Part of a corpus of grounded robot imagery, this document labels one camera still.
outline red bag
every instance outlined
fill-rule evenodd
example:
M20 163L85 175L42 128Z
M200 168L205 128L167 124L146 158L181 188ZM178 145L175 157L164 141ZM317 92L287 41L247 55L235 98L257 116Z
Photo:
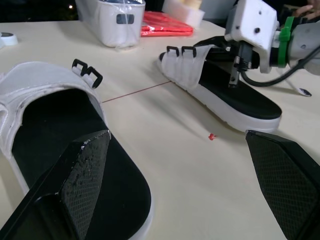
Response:
M145 11L141 29L142 37L191 36L193 27L166 13Z

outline robot end effector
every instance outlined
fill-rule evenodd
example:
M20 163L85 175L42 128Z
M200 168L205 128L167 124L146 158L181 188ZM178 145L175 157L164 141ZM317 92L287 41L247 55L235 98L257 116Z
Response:
M295 71L305 68L320 76L320 23L308 23L306 18L289 17L279 29L277 12L262 0L239 0L229 13L224 38L231 43L234 59L230 87L236 87L239 76L256 87L278 84ZM269 73L272 67L292 68L269 82L249 79L246 71L260 67Z

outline metal buckle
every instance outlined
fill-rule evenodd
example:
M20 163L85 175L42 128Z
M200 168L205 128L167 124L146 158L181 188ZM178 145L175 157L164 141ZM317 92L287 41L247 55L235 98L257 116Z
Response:
M87 70L88 70L88 64L86 64L83 61L80 61L79 59L75 59L73 61L73 63L72 63L72 67L76 67L77 68L78 65L82 66L80 75L81 75L81 77L83 77L86 74Z
M176 46L167 46L167 47L166 47L166 52L169 53L170 50L174 50L177 57L180 56L179 48L177 48Z
M197 56L197 49L194 46L183 46L181 48L182 55L184 55L184 52L186 50L192 50L193 58L195 58Z
M99 87L99 85L101 84L102 80L103 80L103 76L97 72L97 70L95 70L92 66L90 66L85 74L88 74L90 76L90 74L94 74L96 76L96 80L94 81L92 88L96 89L97 87Z

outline black cable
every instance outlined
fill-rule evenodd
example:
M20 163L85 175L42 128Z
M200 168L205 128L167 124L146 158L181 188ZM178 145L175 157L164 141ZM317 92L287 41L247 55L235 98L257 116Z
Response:
M320 45L315 50L313 50L308 56L306 56L304 59L300 60L297 65L295 65L293 68L291 68L285 74L283 74L280 77L273 79L271 81L266 81L266 82L254 81L247 76L246 71L242 70L242 71L240 71L240 73L241 73L243 80L245 80L248 84L250 84L254 87L270 87L270 86L276 85L278 83L281 83L282 81L284 81L285 79L290 77L292 74L294 74L297 70L303 69L305 67L305 65L310 60L312 60L316 55L318 55L319 53L320 53Z

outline table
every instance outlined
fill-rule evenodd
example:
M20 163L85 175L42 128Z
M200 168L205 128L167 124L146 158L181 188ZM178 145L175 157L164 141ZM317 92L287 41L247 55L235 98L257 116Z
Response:
M78 21L2 23L0 30L20 40L0 50L0 72L26 61L70 68L78 58L104 76L97 92L109 128L152 191L155 214L148 240L286 239L260 191L244 134L169 82L154 64L166 46L191 46L223 35L223 28L204 21L193 37L143 38L123 52L104 47ZM266 81L279 74L249 75ZM299 142L320 163L320 81L304 70L291 79L313 96L296 95L285 83L258 90L283 110L275 134ZM218 138L210 141L211 133ZM2 156L0 226L22 197Z

